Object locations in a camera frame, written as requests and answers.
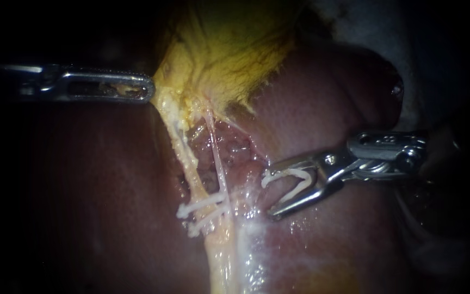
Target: dark background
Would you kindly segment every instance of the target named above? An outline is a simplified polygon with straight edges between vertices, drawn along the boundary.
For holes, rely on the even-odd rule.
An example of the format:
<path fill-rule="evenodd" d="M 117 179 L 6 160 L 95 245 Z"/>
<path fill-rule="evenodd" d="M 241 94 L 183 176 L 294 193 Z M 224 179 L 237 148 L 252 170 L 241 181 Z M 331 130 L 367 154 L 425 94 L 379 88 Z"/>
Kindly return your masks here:
<path fill-rule="evenodd" d="M 152 24 L 164 16 L 160 11 L 168 3 L 96 4 L 85 9 L 56 5 L 62 8 L 0 7 L 0 62 L 141 67 L 149 74 L 156 68 L 155 60 L 146 56 L 151 55 L 157 31 Z M 461 128 L 470 130 L 470 3 L 408 0 L 404 6 L 424 78 L 425 116 L 436 123 L 462 110 Z M 104 47 L 112 53 L 103 52 Z M 139 56 L 143 64 L 138 64 Z M 40 249 L 26 242 L 33 228 L 24 225 L 27 208 L 22 199 L 32 156 L 27 149 L 29 130 L 41 123 L 36 111 L 36 106 L 0 106 L 0 293 L 55 292 L 36 258 Z M 465 136 L 470 151 L 470 133 Z M 462 172 L 465 186 L 458 185 L 466 189 L 470 170 Z M 470 215 L 469 194 L 465 201 L 461 213 Z"/>

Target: metal clamp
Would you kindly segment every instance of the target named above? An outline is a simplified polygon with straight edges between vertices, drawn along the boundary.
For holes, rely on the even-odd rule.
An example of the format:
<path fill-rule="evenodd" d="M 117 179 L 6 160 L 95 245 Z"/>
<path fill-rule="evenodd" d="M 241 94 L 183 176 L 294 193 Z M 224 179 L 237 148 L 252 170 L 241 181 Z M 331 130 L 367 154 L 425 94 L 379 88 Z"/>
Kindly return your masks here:
<path fill-rule="evenodd" d="M 393 180 L 413 176 L 426 160 L 427 141 L 424 132 L 360 132 L 348 139 L 347 148 L 367 162 L 342 180 Z"/>

